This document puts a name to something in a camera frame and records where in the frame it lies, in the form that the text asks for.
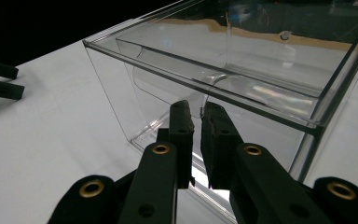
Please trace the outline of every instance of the black background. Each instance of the black background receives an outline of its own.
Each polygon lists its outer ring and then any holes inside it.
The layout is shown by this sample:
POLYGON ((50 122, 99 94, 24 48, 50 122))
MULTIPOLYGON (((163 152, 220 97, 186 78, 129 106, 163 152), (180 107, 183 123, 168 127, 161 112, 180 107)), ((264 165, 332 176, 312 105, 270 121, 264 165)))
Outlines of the black background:
POLYGON ((91 1, 69 6, 47 1, 0 3, 0 63, 17 66, 29 62, 174 2, 91 1))

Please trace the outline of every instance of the transparent plastic container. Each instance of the transparent plastic container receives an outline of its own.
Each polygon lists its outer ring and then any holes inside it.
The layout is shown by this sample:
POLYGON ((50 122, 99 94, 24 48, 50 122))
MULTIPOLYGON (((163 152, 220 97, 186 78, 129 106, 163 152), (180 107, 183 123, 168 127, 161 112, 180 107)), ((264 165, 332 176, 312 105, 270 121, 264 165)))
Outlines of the transparent plastic container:
POLYGON ((205 102, 223 106, 245 142, 303 181, 358 76, 358 1, 180 1, 83 42, 123 133, 141 150, 168 127, 170 105, 189 102, 197 190, 225 209, 215 193, 227 193, 205 187, 205 102))

